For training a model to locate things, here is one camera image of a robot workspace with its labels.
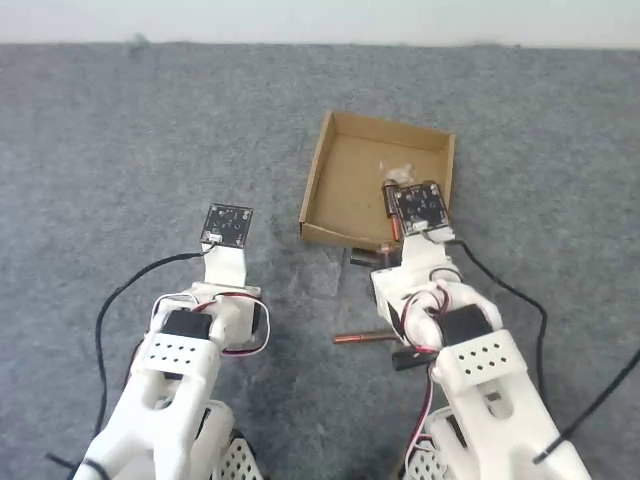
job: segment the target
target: perforated plate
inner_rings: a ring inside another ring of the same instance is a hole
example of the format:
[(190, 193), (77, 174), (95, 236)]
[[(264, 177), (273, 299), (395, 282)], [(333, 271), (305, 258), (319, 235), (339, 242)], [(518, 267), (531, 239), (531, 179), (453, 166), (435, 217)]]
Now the perforated plate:
[(199, 338), (156, 333), (145, 352), (144, 366), (181, 375), (206, 374), (213, 357), (213, 343)]
[(244, 438), (234, 439), (222, 458), (221, 480), (262, 480), (249, 444)]
[(498, 330), (450, 348), (469, 385), (479, 385), (512, 372), (527, 370), (507, 330)]
[[(430, 446), (431, 442), (423, 440), (420, 446)], [(416, 450), (409, 462), (409, 472), (404, 475), (404, 480), (454, 480), (436, 451), (426, 452)]]

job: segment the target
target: copper tube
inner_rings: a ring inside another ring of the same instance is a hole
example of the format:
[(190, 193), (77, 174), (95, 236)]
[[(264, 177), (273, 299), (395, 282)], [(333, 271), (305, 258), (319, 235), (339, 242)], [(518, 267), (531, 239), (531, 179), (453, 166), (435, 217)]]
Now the copper tube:
[(391, 232), (393, 233), (393, 241), (399, 242), (402, 238), (402, 226), (397, 213), (391, 215)]
[(387, 342), (397, 340), (393, 330), (374, 330), (371, 332), (341, 333), (333, 336), (333, 343), (342, 345), (347, 343)]

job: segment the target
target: hole pattern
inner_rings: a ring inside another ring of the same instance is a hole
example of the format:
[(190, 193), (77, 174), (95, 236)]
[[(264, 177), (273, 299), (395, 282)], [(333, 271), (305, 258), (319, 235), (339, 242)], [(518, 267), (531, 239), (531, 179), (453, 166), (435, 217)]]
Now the hole pattern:
[(224, 456), (220, 478), (223, 480), (262, 480), (249, 445), (245, 440), (235, 439)]
[(409, 472), (404, 480), (450, 480), (446, 465), (440, 462), (437, 452), (416, 454), (409, 464)]
[[(495, 350), (499, 350), (500, 349), (500, 344), (499, 343), (494, 343), (493, 345), (485, 345), (483, 347), (480, 348), (480, 350), (471, 350), (469, 352), (469, 355), (472, 357), (478, 357), (479, 354), (489, 354), (492, 351)], [(460, 360), (464, 360), (466, 357), (462, 354), (458, 355), (458, 359)], [(507, 363), (507, 358), (506, 357), (500, 357), (500, 361), (502, 363)], [(495, 367), (496, 366), (496, 362), (494, 362), (493, 360), (489, 361), (487, 364), (489, 367)], [(482, 371), (486, 368), (486, 365), (477, 365), (476, 369), (479, 371)], [(473, 373), (473, 371), (470, 368), (465, 369), (464, 373), (466, 373), (467, 375), (471, 375), (471, 373)]]
[(179, 365), (181, 364), (191, 365), (194, 363), (194, 358), (189, 352), (196, 353), (198, 351), (198, 345), (191, 346), (188, 343), (183, 344), (179, 342), (179, 340), (176, 342), (175, 338), (171, 339), (174, 341), (167, 340), (169, 339), (158, 338), (157, 341), (153, 343), (148, 357), (150, 360), (170, 362), (172, 366), (175, 365), (175, 367), (172, 368), (180, 368)]

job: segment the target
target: gray carpet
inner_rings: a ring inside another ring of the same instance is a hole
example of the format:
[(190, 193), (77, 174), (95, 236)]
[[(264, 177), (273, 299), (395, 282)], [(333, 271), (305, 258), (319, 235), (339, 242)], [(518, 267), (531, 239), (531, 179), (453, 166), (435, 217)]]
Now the gray carpet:
[[(638, 348), (638, 53), (0, 46), (2, 478), (62, 478), (44, 452), (83, 453), (102, 301), (152, 260), (197, 248), (210, 201), (256, 208), (249, 280), (266, 289), (274, 327), (263, 355), (224, 361), (215, 396), (276, 480), (387, 478), (424, 379), (394, 373), (388, 346), (330, 342), (382, 321), (366, 271), (297, 237), (328, 108), (458, 134), (457, 233), (547, 306), (559, 425)], [(536, 312), (453, 255), (532, 365)], [(163, 267), (114, 304), (110, 407), (152, 301), (202, 274), (195, 260)], [(638, 478), (639, 379), (575, 436), (596, 479)]]

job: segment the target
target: copper rod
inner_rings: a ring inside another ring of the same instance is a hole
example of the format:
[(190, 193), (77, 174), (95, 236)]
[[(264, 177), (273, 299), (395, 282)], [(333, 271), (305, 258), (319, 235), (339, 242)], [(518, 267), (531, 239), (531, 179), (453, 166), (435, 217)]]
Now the copper rod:
[(397, 340), (393, 330), (374, 330), (371, 332), (342, 333), (333, 336), (333, 343), (342, 345), (347, 343), (388, 342)]

